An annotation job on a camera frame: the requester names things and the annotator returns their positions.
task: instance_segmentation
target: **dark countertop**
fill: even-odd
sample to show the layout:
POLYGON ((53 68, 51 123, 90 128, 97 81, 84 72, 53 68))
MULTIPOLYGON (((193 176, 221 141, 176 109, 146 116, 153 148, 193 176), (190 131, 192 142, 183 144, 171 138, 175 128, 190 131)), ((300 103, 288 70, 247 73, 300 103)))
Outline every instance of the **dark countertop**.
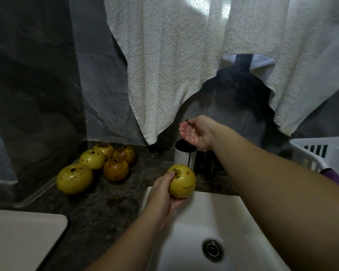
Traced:
MULTIPOLYGON (((82 195, 68 197, 50 187, 36 200, 17 211, 63 214, 67 231, 43 262, 40 270, 83 270, 104 253, 136 218, 148 186, 173 164, 173 149, 133 146, 138 160, 122 183, 108 182, 100 171, 82 195)), ((196 191, 236 195, 228 177, 206 180, 195 168, 196 191)))

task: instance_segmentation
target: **white sink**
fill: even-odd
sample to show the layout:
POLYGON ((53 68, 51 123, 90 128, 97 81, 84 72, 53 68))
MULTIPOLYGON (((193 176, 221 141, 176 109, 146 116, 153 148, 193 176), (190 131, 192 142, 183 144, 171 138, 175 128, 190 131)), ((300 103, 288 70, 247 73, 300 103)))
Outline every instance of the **white sink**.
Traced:
MULTIPOLYGON (((140 211, 151 187, 148 187, 140 211)), ((237 196, 195 191, 178 209, 153 249, 147 271, 286 270, 280 258, 237 196), (205 257, 205 240, 217 241, 224 257, 205 257)))

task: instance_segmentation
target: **purple cloth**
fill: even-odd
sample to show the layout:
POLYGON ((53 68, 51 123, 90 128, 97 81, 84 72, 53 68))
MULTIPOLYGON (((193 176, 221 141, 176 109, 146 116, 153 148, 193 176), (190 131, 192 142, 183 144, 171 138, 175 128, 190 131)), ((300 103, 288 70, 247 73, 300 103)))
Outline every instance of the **purple cloth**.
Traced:
POLYGON ((331 179, 333 182, 339 185, 339 174, 336 173, 333 169, 325 168, 321 170, 320 174, 323 174, 325 177, 331 179))

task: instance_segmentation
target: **laundry basket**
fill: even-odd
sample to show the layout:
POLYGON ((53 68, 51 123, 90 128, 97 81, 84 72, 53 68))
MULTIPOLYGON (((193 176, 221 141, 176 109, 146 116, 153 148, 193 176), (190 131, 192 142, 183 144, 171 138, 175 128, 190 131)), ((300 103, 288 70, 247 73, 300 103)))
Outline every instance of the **laundry basket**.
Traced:
POLYGON ((290 144, 294 162, 318 172, 332 168, 339 174, 339 137, 292 139, 290 144))

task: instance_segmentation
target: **drain hole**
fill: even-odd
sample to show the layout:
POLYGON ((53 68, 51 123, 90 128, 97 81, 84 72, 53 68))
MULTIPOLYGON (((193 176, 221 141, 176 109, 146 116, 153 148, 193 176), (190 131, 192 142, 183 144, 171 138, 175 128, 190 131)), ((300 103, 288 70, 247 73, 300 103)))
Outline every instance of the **drain hole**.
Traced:
POLYGON ((212 262, 219 262, 223 259, 223 248, 215 240, 205 240, 202 244, 202 250, 205 257, 212 262))

